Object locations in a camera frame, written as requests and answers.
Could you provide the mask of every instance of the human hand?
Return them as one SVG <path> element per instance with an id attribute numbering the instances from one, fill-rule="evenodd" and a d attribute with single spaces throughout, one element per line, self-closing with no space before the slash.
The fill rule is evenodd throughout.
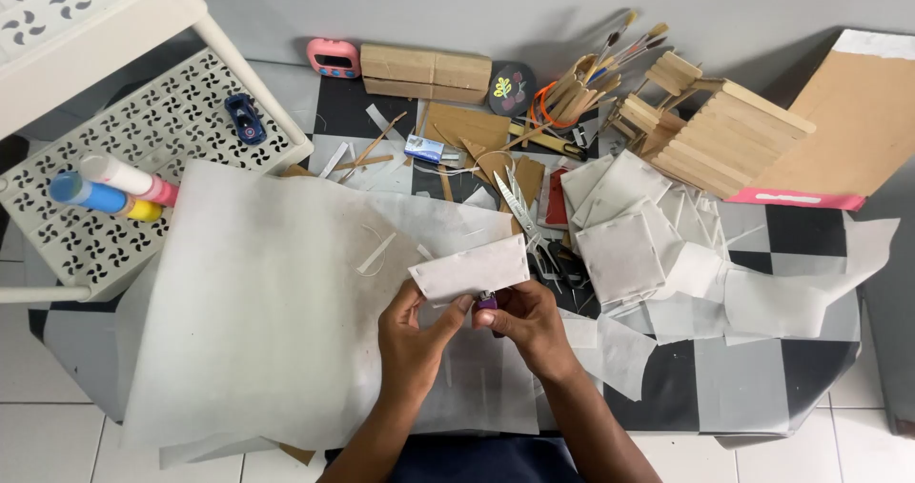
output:
<path id="1" fill-rule="evenodd" d="M 541 381 L 559 382 L 581 370 L 566 338 L 556 298 L 539 282 L 529 280 L 496 292 L 498 310 L 477 309 L 473 328 L 483 326 L 509 337 L 528 369 Z"/>
<path id="2" fill-rule="evenodd" d="M 423 402 L 436 380 L 442 350 L 460 329 L 473 297 L 462 295 L 455 299 L 435 324 L 420 330 L 417 315 L 423 302 L 426 298 L 417 282 L 410 278 L 378 317 L 381 398 L 416 405 Z"/>

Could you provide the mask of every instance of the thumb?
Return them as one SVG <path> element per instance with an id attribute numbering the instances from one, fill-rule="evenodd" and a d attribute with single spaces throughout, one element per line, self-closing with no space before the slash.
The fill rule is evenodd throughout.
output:
<path id="1" fill-rule="evenodd" d="M 524 329 L 524 319 L 505 310 L 480 308 L 473 317 L 474 325 L 485 325 L 489 329 L 517 341 Z"/>
<path id="2" fill-rule="evenodd" d="M 445 312 L 428 330 L 436 343 L 444 347 L 451 337 L 454 337 L 460 329 L 460 325 L 464 323 L 464 316 L 467 315 L 471 304 L 473 304 L 473 296 L 464 294 L 448 305 Z"/>

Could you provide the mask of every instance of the cardboard box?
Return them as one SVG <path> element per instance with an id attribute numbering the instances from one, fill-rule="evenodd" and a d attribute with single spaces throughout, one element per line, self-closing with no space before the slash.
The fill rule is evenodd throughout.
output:
<path id="1" fill-rule="evenodd" d="M 365 90 L 373 94 L 482 104 L 492 60 L 394 45 L 362 44 Z"/>
<path id="2" fill-rule="evenodd" d="M 456 89 L 454 87 L 440 87 L 429 83 L 376 80 L 374 78 L 366 78 L 364 75 L 362 76 L 362 82 L 365 84 L 365 91 L 370 94 L 465 102 L 469 104 L 484 104 L 488 90 L 475 91 L 471 89 Z"/>
<path id="3" fill-rule="evenodd" d="M 762 93 L 816 132 L 729 200 L 861 208 L 915 153 L 913 88 L 915 37 L 851 29 L 830 37 Z"/>

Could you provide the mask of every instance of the white glue stick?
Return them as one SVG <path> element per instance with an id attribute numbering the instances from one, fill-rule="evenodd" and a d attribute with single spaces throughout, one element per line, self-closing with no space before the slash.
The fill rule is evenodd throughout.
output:
<path id="1" fill-rule="evenodd" d="M 118 160 L 110 154 L 86 154 L 80 161 L 80 175 L 93 183 L 102 183 L 127 194 L 167 207 L 175 206 L 177 186 L 161 177 Z"/>

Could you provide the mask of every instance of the checkered table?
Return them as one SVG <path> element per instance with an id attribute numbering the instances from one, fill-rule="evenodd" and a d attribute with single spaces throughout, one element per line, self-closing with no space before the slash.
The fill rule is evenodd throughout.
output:
<path id="1" fill-rule="evenodd" d="M 379 134 L 365 112 L 374 104 L 385 118 L 406 111 L 396 124 L 404 137 L 417 123 L 418 100 L 370 96 L 360 80 L 320 78 L 310 68 L 253 63 L 280 102 L 305 133 L 315 152 L 301 164 L 320 171 L 342 141 L 354 142 L 358 153 Z M 597 112 L 582 120 L 586 136 L 596 131 Z M 602 133 L 589 147 L 589 159 L 614 149 L 613 133 Z M 384 153 L 381 146 L 377 153 Z M 541 146 L 516 146 L 547 166 L 559 155 Z M 375 165 L 379 170 L 384 163 Z M 374 190 L 412 193 L 425 191 L 444 198 L 439 175 L 423 173 L 416 161 L 401 167 Z M 471 173 L 451 176 L 455 201 L 478 187 L 496 191 Z M 841 273 L 845 265 L 843 215 L 838 210 L 719 203 L 726 238 L 755 231 L 731 246 L 733 262 L 775 274 Z M 26 247 L 27 283 L 53 283 L 39 255 Z M 560 306 L 576 309 L 567 292 L 557 295 Z M 111 302 L 45 302 L 30 306 L 33 334 L 57 356 L 74 379 L 109 416 L 120 420 L 117 402 L 117 358 Z M 630 431 L 694 432 L 700 434 L 788 434 L 795 431 L 830 385 L 854 362 L 860 340 L 859 300 L 852 292 L 827 310 L 818 339 L 767 339 L 726 347 L 724 338 L 682 341 L 658 346 L 649 359 L 642 384 L 642 401 L 632 402 L 604 386 L 604 397 L 620 423 Z M 620 322 L 651 335 L 644 309 Z"/>

